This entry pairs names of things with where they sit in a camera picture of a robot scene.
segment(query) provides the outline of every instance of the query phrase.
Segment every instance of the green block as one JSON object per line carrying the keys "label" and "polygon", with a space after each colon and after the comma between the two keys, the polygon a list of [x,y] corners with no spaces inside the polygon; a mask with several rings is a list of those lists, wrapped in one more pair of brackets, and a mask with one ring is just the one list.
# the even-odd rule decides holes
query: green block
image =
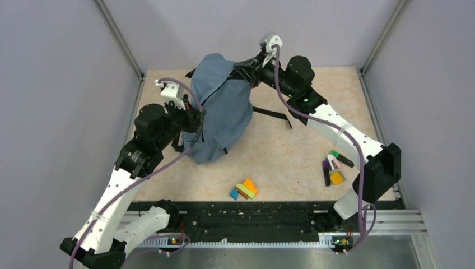
{"label": "green block", "polygon": [[236,185],[236,189],[238,189],[238,191],[239,191],[240,193],[241,193],[241,192],[245,193],[245,194],[246,194],[249,198],[251,198],[251,199],[253,199],[254,196],[255,196],[255,194],[254,194],[252,191],[250,191],[249,189],[247,189],[247,188],[246,188],[244,185],[242,185],[242,184]]}

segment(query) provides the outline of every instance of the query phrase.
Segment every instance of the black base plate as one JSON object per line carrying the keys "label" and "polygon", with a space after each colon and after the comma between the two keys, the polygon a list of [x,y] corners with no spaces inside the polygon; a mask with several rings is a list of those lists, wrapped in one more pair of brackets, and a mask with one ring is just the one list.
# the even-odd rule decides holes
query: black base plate
{"label": "black base plate", "polygon": [[[155,201],[132,202],[128,211],[146,212]],[[326,222],[334,201],[327,202],[174,202],[180,210],[178,224],[161,232],[181,232],[181,224],[192,242],[315,242],[318,232],[337,231]],[[376,208],[404,209],[402,201],[381,201]],[[356,216],[340,228],[352,226],[357,231]]]}

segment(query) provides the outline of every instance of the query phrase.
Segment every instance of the yellow block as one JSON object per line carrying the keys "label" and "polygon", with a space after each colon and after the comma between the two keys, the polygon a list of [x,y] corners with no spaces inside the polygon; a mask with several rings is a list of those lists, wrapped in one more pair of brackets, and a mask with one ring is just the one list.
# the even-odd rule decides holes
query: yellow block
{"label": "yellow block", "polygon": [[333,185],[338,185],[344,181],[343,175],[338,171],[330,175],[330,181]]}
{"label": "yellow block", "polygon": [[252,183],[249,178],[246,178],[246,180],[243,182],[243,185],[254,194],[257,194],[257,189],[254,188],[254,183]]}
{"label": "yellow block", "polygon": [[254,194],[252,191],[248,190],[248,189],[247,189],[244,185],[242,185],[242,184],[236,185],[236,189],[237,189],[237,191],[238,191],[242,196],[246,197],[246,199],[248,199],[248,198],[253,199],[254,196],[255,196],[255,194]]}

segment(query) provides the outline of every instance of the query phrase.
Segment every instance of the marble tabletop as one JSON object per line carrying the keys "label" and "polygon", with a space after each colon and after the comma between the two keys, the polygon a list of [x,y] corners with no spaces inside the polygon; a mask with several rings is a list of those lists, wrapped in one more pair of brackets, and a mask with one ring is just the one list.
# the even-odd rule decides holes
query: marble tabletop
{"label": "marble tabletop", "polygon": [[[313,88],[347,121],[376,139],[355,67],[315,67]],[[155,79],[173,77],[190,85],[184,75],[190,70],[150,70],[147,73],[139,108],[146,104],[163,105]],[[254,113],[237,144],[228,155],[215,163],[197,165],[185,156],[162,173],[152,177],[136,194],[136,201],[171,199],[174,201],[234,201],[229,192],[246,178],[258,190],[255,201],[327,201],[337,200],[350,188],[358,175],[356,168],[341,169],[346,181],[326,187],[322,161],[338,148],[317,131],[294,119],[280,102],[274,89],[265,84],[252,89],[252,105],[286,113],[293,129],[284,120]],[[178,153],[164,151],[163,166]],[[381,200],[394,200],[389,190]]]}

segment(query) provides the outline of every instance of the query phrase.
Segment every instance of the blue cloth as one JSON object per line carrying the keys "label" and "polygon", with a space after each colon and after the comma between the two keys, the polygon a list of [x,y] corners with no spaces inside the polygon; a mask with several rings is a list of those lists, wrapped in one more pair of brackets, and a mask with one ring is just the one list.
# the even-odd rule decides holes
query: blue cloth
{"label": "blue cloth", "polygon": [[[214,162],[227,154],[252,119],[250,83],[245,80],[227,80],[234,63],[221,54],[209,54],[193,73],[191,89],[206,110],[203,135],[188,152],[188,156],[197,164],[206,160]],[[195,133],[183,132],[182,137],[186,149]]]}

